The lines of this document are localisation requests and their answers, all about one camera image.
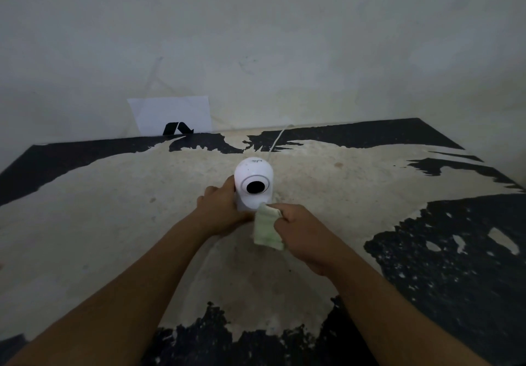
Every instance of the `green cloth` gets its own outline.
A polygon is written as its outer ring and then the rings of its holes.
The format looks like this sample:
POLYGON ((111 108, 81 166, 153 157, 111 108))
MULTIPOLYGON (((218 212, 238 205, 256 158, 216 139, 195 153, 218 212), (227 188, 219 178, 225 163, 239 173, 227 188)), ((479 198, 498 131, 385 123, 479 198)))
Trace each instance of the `green cloth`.
POLYGON ((254 218, 254 244, 284 250, 285 245, 274 229, 274 222, 281 218, 281 211, 261 203, 254 218))

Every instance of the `white wall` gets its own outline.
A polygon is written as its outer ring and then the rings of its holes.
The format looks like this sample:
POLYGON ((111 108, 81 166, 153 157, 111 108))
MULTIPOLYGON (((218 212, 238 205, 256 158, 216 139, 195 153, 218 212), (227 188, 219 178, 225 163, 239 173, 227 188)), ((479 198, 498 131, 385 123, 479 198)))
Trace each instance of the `white wall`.
POLYGON ((421 117, 526 183, 525 0, 0 0, 0 169, 137 136, 126 102, 209 95, 218 130, 421 117))

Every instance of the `white paper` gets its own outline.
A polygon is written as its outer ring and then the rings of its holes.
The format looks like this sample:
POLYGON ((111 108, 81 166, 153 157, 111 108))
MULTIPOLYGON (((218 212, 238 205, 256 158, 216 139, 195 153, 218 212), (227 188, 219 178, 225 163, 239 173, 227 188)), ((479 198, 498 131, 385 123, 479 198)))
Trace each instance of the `white paper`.
POLYGON ((128 103, 143 136, 161 136, 171 122, 183 122, 194 133, 212 131, 208 96, 128 99, 128 103))

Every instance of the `hand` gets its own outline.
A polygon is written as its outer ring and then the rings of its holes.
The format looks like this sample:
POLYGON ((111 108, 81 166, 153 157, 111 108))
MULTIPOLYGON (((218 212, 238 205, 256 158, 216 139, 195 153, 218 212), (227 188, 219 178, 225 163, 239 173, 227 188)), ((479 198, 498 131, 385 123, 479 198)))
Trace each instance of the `hand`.
POLYGON ((208 186, 205 195, 198 197, 197 208, 190 215, 196 217, 210 236, 227 235, 254 219, 253 212, 237 210, 233 175, 220 188, 208 186))
POLYGON ((283 218, 274 223, 290 253, 305 262, 314 273, 325 276, 340 255, 350 248, 303 205, 271 204, 283 218))

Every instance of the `forearm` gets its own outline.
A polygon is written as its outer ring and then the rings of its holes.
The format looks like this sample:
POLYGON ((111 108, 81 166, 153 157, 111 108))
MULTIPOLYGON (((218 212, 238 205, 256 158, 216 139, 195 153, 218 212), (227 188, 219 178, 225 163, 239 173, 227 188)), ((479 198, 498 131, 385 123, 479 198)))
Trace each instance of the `forearm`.
POLYGON ((206 241, 192 215, 130 268, 28 344, 8 365, 132 365, 141 358, 190 260, 206 241))
POLYGON ((488 365, 420 313, 353 250, 337 257, 327 277, 381 365, 488 365))

